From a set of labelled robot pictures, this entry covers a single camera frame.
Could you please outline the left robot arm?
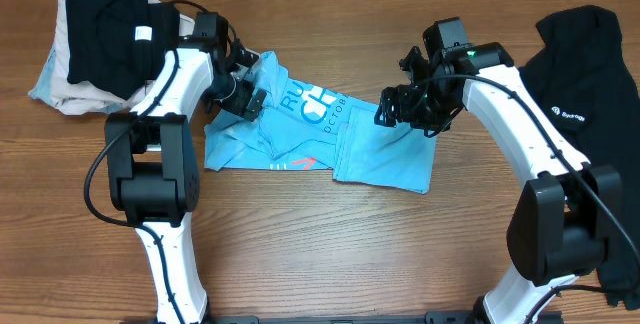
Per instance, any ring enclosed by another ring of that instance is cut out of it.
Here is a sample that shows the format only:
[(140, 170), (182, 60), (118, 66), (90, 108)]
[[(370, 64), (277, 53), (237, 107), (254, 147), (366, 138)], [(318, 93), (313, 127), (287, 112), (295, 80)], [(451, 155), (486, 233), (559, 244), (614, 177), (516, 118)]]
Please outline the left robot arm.
[(156, 323), (210, 323), (192, 240), (192, 214), (200, 194), (190, 120), (200, 102), (254, 121), (266, 92), (252, 77), (260, 56), (243, 46), (216, 12), (197, 14), (192, 32), (168, 52), (159, 84), (128, 113), (105, 123), (113, 206), (120, 225), (140, 238), (157, 296)]

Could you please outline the light blue printed t-shirt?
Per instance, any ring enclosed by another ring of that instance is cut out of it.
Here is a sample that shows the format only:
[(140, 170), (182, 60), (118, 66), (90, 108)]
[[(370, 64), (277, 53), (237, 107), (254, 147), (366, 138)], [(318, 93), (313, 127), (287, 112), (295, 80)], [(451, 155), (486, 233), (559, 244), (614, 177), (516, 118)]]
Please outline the light blue printed t-shirt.
[(379, 126), (376, 105), (290, 78), (273, 51), (252, 73), (263, 108), (254, 121), (220, 111), (206, 125), (205, 168), (330, 169), (337, 181), (428, 192), (435, 139), (406, 123)]

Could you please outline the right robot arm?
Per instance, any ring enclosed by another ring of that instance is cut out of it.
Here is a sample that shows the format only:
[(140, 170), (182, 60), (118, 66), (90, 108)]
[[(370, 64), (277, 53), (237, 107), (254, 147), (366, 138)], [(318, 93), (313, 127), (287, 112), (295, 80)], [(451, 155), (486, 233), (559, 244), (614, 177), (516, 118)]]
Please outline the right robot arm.
[(407, 123), (435, 137), (462, 111), (488, 130), (522, 192), (507, 229), (511, 264), (470, 310), (430, 311), (428, 323), (560, 323), (545, 307), (611, 259), (621, 179), (593, 166), (552, 125), (497, 42), (474, 45), (458, 17), (435, 22), (399, 66), (410, 80), (381, 93), (376, 124)]

